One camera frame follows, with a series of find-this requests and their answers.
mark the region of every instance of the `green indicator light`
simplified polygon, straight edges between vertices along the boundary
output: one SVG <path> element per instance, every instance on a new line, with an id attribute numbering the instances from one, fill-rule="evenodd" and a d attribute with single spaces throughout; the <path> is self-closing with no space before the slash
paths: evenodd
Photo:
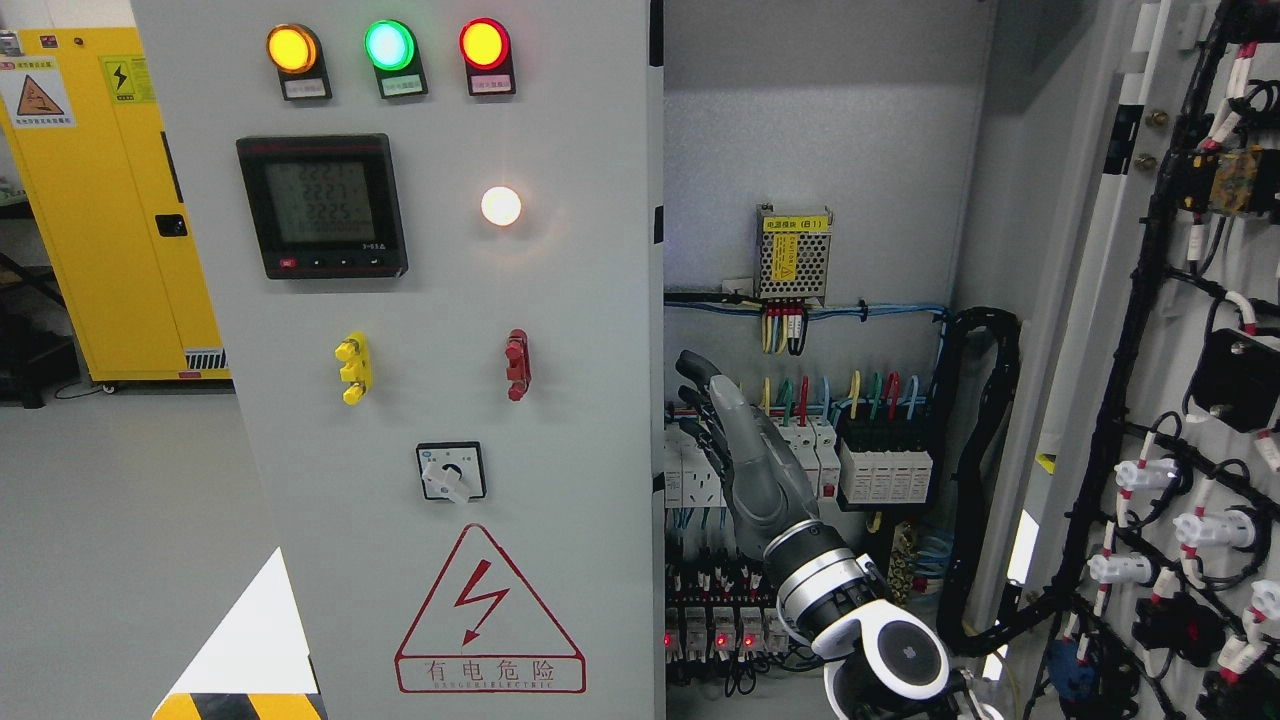
<path id="1" fill-rule="evenodd" d="M 416 51 L 413 33 L 396 20 L 378 20 L 365 31 L 365 53 L 379 69 L 403 70 Z"/>

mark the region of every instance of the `white indicator light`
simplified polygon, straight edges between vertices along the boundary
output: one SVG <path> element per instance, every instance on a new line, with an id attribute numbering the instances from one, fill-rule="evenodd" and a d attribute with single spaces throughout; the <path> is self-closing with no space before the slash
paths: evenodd
<path id="1" fill-rule="evenodd" d="M 484 213 L 484 219 L 499 228 L 515 223 L 520 218 L 521 208 L 516 191 L 502 184 L 490 187 L 480 199 L 480 211 Z"/>

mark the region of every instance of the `yellow and black striped tape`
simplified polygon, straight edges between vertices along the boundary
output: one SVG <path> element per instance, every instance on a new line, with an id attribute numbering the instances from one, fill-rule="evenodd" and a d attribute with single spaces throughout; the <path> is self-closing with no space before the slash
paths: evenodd
<path id="1" fill-rule="evenodd" d="M 328 720 L 319 694 L 178 693 L 151 720 Z"/>

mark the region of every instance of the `yellow indicator light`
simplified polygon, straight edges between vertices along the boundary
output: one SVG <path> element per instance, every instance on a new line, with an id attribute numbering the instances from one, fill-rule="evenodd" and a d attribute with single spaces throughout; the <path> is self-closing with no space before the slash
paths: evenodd
<path id="1" fill-rule="evenodd" d="M 316 64 L 316 38 L 302 26 L 283 24 L 266 36 L 266 54 L 280 72 L 302 74 Z"/>
<path id="2" fill-rule="evenodd" d="M 490 187 L 485 191 L 484 197 L 480 199 L 480 213 L 484 214 L 484 219 L 499 228 L 515 223 L 520 218 L 522 208 L 524 205 L 520 202 L 520 196 L 516 195 L 516 191 L 502 184 Z"/>
<path id="3" fill-rule="evenodd" d="M 481 70 L 492 70 L 507 59 L 511 38 L 498 20 L 477 18 L 463 26 L 458 36 L 462 56 Z"/>

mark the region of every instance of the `switch knob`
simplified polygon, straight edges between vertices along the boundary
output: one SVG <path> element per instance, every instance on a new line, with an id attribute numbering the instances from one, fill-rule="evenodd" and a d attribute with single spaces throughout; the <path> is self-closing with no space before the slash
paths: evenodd
<path id="1" fill-rule="evenodd" d="M 463 503 L 471 498 L 471 487 L 462 478 L 457 465 L 431 461 L 422 470 L 422 483 L 439 491 L 451 502 Z"/>

